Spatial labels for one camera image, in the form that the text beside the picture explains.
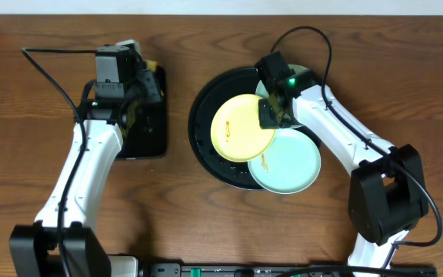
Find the yellow plate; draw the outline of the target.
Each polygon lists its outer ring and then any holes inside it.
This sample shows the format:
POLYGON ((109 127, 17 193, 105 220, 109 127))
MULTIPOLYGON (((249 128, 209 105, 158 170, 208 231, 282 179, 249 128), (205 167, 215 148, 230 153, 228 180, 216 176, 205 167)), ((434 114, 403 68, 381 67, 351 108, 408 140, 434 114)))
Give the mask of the yellow plate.
POLYGON ((215 151, 231 162, 247 162, 262 154, 275 138, 275 129, 263 129, 256 94, 230 98, 215 113, 210 137, 215 151))

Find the green yellow sponge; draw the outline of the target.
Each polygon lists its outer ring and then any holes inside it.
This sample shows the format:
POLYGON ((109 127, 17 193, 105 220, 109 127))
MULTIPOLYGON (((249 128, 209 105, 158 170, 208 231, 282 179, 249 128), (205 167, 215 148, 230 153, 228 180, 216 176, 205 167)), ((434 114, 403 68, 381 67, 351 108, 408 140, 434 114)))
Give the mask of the green yellow sponge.
POLYGON ((148 70, 151 70, 153 72, 157 71, 158 68, 158 63, 156 61, 152 61, 152 60, 145 60, 145 64, 146 64, 146 68, 148 70))

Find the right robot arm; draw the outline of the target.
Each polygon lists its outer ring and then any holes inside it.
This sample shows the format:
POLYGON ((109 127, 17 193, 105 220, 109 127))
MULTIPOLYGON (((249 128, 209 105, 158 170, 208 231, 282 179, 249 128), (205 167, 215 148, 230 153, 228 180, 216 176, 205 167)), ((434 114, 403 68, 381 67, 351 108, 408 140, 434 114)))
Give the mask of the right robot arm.
POLYGON ((431 196, 418 151, 395 147, 359 122, 327 85, 302 68, 274 85, 256 87, 263 127, 303 125, 350 176, 348 214, 358 232, 348 265, 386 270, 406 235, 428 214, 431 196))

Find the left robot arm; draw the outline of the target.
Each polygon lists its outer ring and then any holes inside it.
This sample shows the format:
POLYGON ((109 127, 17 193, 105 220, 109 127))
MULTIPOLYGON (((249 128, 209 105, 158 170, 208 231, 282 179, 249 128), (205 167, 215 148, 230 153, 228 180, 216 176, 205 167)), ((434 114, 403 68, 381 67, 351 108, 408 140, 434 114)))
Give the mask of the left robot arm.
POLYGON ((132 128, 87 119, 74 128, 73 144, 58 182, 33 225, 17 225, 10 251, 17 275, 140 276, 138 259, 108 255, 95 235, 105 182, 116 159, 161 157, 167 149, 166 101, 146 102, 132 128))

